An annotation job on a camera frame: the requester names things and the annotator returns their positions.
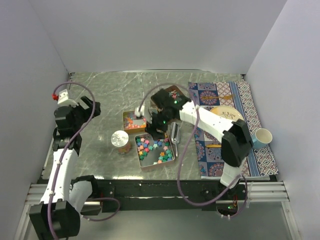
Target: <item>yellow plate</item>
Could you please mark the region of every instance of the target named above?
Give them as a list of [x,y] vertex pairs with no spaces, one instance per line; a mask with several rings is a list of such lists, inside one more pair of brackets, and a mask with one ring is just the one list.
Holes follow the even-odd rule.
[[232,106],[216,106],[210,110],[210,112],[217,114],[225,119],[237,121],[238,119],[244,120],[244,117],[238,112],[237,109]]

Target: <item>cup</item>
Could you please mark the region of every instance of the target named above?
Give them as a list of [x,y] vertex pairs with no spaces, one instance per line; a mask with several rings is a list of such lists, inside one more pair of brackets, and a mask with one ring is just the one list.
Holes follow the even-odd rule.
[[267,146],[272,141],[272,134],[269,130],[265,128],[259,128],[255,133],[251,136],[253,141],[254,149],[262,149]]

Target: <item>patterned placemat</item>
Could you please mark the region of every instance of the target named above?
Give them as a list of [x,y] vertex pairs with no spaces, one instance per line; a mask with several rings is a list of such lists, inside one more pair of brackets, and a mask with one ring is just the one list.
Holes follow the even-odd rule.
[[[250,134],[261,128],[261,122],[247,82],[189,82],[189,89],[193,92],[196,103],[207,110],[220,105],[237,109],[246,121]],[[233,99],[212,98],[228,95],[233,95]],[[224,168],[221,148],[205,147],[209,144],[219,144],[218,140],[200,128],[197,129],[194,138],[201,177],[220,177]],[[251,150],[245,160],[242,172],[246,177],[279,174],[274,154],[270,147],[266,146],[259,150]]]

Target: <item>metal scoop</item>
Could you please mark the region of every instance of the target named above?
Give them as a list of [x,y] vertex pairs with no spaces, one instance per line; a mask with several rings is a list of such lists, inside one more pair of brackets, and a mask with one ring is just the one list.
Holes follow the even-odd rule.
[[180,142],[180,128],[176,122],[171,123],[170,140],[175,146],[175,156],[178,157],[177,144]]

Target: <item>gray marble surface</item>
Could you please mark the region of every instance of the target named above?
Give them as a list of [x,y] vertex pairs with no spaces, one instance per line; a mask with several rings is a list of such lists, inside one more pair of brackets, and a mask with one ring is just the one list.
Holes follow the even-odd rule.
[[[123,130],[123,112],[134,111],[148,90],[157,84],[172,83],[188,87],[189,81],[229,82],[242,81],[242,78],[240,74],[206,72],[79,72],[72,77],[71,81],[85,84],[93,92],[95,100],[101,103],[101,115],[94,118],[81,133],[82,146],[73,178],[95,175],[98,179],[175,180],[178,159],[172,165],[142,171],[134,149],[125,155],[118,154],[111,144],[111,135],[117,130]],[[76,85],[70,86],[70,93],[72,98],[77,100],[81,96],[90,96]],[[186,122],[182,124],[179,153],[182,153],[192,129],[191,124]],[[132,145],[135,135],[129,136]],[[50,176],[52,162],[53,154],[51,153],[42,173],[44,179]],[[194,140],[191,141],[183,160],[181,179],[201,179]]]

